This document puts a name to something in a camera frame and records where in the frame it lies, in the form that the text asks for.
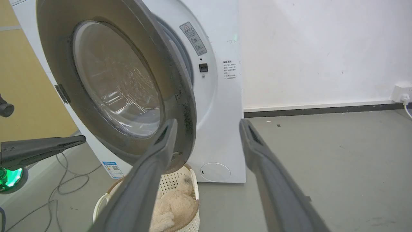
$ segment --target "washing machine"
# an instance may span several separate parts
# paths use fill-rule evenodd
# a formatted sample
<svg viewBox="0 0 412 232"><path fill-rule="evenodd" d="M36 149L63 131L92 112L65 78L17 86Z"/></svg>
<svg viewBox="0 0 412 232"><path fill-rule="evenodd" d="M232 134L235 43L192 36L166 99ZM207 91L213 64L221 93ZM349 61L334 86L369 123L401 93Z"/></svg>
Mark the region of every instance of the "washing machine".
<svg viewBox="0 0 412 232"><path fill-rule="evenodd" d="M168 172L246 181L238 2L11 0L50 82L112 178L131 169L168 119Z"/></svg>

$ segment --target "fluffy fabric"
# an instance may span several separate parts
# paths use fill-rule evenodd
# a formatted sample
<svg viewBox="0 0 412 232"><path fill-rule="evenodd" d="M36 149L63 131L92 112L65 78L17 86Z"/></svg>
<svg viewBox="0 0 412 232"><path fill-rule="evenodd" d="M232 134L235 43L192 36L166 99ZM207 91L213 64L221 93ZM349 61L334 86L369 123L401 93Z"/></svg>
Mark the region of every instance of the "fluffy fabric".
<svg viewBox="0 0 412 232"><path fill-rule="evenodd" d="M176 189L170 190L164 196L159 190L153 208L150 232L163 232L183 226L194 211L194 200L190 196L192 192L193 185L189 175L180 176Z"/></svg>

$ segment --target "white plastic basket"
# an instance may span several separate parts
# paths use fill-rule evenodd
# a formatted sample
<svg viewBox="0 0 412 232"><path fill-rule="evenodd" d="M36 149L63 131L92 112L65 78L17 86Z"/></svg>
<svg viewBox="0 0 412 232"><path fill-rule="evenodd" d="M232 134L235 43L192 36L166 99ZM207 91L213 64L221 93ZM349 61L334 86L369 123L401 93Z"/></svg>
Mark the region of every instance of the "white plastic basket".
<svg viewBox="0 0 412 232"><path fill-rule="evenodd" d="M195 206L197 208L196 211L187 219L185 223L181 225L175 225L171 229L166 230L165 232L198 232L199 225L200 225L200 218L199 218L199 189L197 186L196 175L192 168L185 164L181 169L177 170L176 172L162 175L160 180L159 189L165 195L168 191L175 189L178 185L178 180L181 175L190 174L193 184L193 200L195 201ZM100 212L100 208L102 207L102 203L104 200L109 201L113 193L116 189L120 186L120 183L123 181L122 179L117 180L111 188L109 188L108 192L105 193L100 199L97 201L96 206L94 207L93 211L93 223L95 222L98 213Z"/></svg>

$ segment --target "black bracket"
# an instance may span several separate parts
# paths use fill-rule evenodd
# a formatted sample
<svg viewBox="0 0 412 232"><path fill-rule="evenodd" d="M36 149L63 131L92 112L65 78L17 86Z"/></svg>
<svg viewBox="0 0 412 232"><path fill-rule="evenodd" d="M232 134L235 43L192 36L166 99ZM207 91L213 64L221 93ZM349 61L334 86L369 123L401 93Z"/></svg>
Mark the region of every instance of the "black bracket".
<svg viewBox="0 0 412 232"><path fill-rule="evenodd" d="M71 101L64 87L61 84L55 85L54 87L56 88L63 102L69 104Z"/></svg>
<svg viewBox="0 0 412 232"><path fill-rule="evenodd" d="M0 116L9 117L14 112L14 105L7 103L0 95Z"/></svg>

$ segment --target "wall socket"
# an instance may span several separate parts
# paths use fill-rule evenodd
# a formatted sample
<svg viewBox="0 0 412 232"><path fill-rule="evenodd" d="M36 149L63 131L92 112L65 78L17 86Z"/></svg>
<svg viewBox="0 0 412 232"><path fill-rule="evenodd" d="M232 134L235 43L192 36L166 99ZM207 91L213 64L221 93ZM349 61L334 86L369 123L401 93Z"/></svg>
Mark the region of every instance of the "wall socket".
<svg viewBox="0 0 412 232"><path fill-rule="evenodd" d="M405 82L396 84L391 95L391 100L394 102L401 102L400 98L404 94L408 94L412 99L412 83Z"/></svg>

